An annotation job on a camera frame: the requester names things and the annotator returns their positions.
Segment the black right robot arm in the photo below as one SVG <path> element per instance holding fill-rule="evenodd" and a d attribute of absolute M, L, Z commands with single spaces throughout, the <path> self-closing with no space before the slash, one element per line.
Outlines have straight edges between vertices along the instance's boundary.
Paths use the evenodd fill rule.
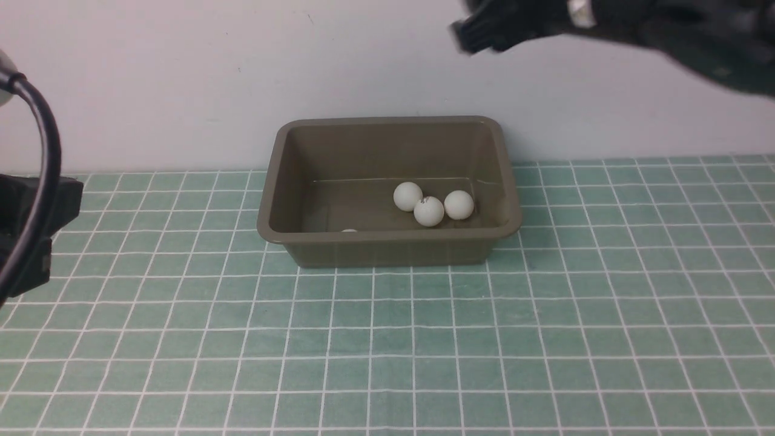
<path fill-rule="evenodd" d="M 692 73 L 774 95 L 772 1 L 467 1 L 450 29 L 463 53 L 569 34 L 664 53 Z"/>

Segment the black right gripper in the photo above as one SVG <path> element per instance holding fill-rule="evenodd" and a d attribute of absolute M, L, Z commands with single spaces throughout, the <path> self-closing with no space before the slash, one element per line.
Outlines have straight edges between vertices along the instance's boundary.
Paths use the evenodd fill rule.
<path fill-rule="evenodd" d="M 465 1 L 465 19 L 451 24 L 457 46 L 474 55 L 505 52 L 525 41 L 574 30 L 566 1 Z"/>

